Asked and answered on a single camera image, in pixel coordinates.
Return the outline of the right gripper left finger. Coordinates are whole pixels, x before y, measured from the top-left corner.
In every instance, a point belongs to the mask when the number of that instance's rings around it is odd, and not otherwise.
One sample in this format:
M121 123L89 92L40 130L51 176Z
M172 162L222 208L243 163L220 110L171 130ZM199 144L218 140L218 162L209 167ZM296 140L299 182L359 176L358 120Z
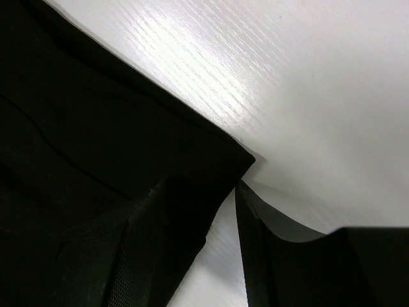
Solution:
M206 189L160 181L127 219L108 288L109 306L167 306L208 233Z

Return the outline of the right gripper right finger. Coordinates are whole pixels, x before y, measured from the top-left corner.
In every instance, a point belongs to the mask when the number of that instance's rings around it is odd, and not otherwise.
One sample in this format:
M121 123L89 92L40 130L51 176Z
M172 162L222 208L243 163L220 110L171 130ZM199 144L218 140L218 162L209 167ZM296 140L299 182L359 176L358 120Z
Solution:
M250 306L407 306L408 229L342 227L324 234L235 189Z

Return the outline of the black skirt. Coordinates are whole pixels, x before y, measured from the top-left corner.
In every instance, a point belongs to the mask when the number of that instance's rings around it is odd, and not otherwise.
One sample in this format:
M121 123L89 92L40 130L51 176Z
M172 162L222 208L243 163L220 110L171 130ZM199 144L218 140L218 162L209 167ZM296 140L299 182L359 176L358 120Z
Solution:
M109 306L127 219L151 189L205 187L209 230L253 163L46 2L1 2L2 306Z

